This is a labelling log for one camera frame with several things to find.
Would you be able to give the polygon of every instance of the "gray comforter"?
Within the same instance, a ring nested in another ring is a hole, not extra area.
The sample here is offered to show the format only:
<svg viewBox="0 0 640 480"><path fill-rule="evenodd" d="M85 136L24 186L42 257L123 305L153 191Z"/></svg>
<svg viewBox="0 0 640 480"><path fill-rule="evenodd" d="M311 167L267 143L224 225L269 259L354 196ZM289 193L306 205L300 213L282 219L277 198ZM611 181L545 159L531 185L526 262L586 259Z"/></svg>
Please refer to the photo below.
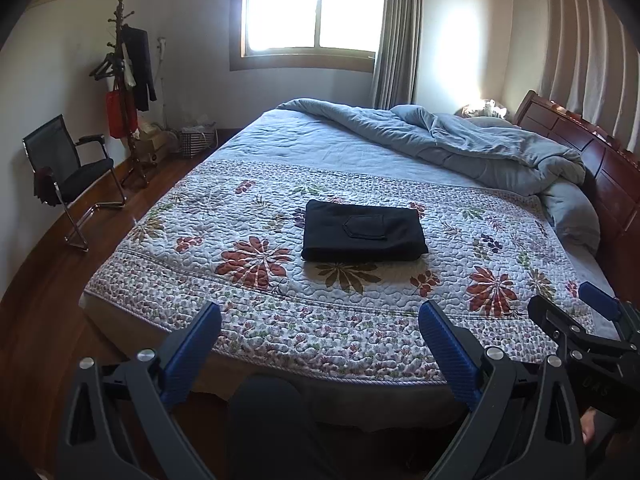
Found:
<svg viewBox="0 0 640 480"><path fill-rule="evenodd" d="M295 99L295 110L340 124L351 132L407 155L466 174L488 187L533 195L558 178L580 186L585 169L577 150L518 128L479 128L421 106L373 110L315 99Z"/></svg>

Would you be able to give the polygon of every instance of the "wooden floor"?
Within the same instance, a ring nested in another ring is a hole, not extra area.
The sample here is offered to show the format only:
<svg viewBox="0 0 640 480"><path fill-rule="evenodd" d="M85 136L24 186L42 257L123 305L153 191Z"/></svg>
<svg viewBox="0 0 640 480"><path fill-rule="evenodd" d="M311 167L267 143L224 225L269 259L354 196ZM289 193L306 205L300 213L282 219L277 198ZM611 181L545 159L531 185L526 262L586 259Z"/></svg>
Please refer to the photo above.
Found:
<svg viewBox="0 0 640 480"><path fill-rule="evenodd" d="M59 236L45 237L20 268L0 304L0 427L35 468L54 472L56 441L66 391L84 356L114 364L124 356L78 307L85 283L149 208L208 153L177 158L156 171L146 189L127 189L121 211L100 210L84 230L84 254ZM116 197L111 183L108 190ZM220 479L225 471L226 404L213 395L192 394L175 415L204 462ZM423 478L402 463L420 446L426 466L446 447L452 430L415 433L389 430L365 434L323 427L327 446L347 478ZM159 476L144 442L134 437L150 473Z"/></svg>

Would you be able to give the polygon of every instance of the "window sill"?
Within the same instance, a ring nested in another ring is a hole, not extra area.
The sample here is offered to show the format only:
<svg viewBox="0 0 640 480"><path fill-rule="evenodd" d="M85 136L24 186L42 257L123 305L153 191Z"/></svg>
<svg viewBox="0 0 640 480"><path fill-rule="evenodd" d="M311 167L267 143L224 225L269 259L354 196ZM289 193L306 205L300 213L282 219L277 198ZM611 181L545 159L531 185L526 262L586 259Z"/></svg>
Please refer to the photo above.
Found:
<svg viewBox="0 0 640 480"><path fill-rule="evenodd" d="M374 60L370 57L334 56L330 54L264 54L231 56L229 69L255 68L332 68L354 72L373 73Z"/></svg>

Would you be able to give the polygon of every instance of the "beige curtain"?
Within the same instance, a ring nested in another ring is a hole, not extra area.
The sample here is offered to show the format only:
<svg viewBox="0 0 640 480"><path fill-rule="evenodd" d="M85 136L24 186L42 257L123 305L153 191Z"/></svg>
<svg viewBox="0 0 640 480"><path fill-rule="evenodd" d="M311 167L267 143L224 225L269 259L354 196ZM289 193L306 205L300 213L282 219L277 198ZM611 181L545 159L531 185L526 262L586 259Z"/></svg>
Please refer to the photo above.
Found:
<svg viewBox="0 0 640 480"><path fill-rule="evenodd" d="M385 0L371 87L374 108L412 102L421 25L422 0Z"/></svg>
<svg viewBox="0 0 640 480"><path fill-rule="evenodd" d="M549 0L541 94L597 124L640 155L640 63L605 0Z"/></svg>

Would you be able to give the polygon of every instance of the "window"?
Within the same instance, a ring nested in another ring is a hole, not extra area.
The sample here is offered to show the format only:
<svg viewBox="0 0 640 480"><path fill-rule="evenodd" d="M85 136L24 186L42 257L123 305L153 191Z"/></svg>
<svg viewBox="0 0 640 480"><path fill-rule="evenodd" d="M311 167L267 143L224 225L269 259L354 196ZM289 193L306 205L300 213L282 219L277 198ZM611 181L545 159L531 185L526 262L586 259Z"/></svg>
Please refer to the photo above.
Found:
<svg viewBox="0 0 640 480"><path fill-rule="evenodd" d="M384 0L233 0L231 70L271 66L373 72Z"/></svg>

